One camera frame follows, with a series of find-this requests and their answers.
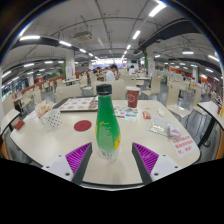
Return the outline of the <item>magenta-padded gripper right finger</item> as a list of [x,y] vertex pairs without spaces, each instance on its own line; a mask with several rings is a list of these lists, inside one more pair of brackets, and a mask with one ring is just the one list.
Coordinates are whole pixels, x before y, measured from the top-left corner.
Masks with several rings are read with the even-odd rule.
[[154,151],[137,143],[132,143],[132,154],[144,185],[159,180],[182,169],[166,154],[157,154]]

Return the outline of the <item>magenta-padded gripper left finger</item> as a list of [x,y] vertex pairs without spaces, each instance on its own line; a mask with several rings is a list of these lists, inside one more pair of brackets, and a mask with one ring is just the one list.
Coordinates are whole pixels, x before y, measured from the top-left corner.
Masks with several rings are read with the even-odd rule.
[[42,169],[65,180],[80,185],[82,183],[91,154],[92,143],[87,143],[66,155],[56,156],[44,165]]

